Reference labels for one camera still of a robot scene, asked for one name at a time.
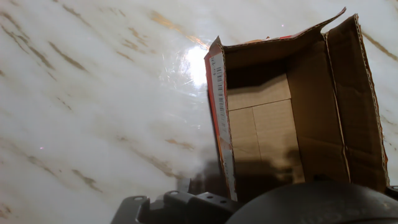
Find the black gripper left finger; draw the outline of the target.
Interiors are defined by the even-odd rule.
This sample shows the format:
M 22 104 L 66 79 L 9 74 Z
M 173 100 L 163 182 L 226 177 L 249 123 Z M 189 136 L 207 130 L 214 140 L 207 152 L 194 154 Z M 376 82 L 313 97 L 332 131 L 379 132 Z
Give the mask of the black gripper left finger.
M 111 224 L 224 224 L 243 205 L 205 192 L 170 191 L 151 202 L 147 196 L 125 198 Z

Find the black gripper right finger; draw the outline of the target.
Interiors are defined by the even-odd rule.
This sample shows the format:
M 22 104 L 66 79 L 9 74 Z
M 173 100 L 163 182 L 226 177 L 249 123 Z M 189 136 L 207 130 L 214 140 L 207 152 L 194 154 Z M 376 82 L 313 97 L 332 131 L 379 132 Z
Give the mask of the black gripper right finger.
M 394 200 L 398 200 L 398 186 L 397 185 L 390 185 L 387 186 L 385 189 L 385 194 Z

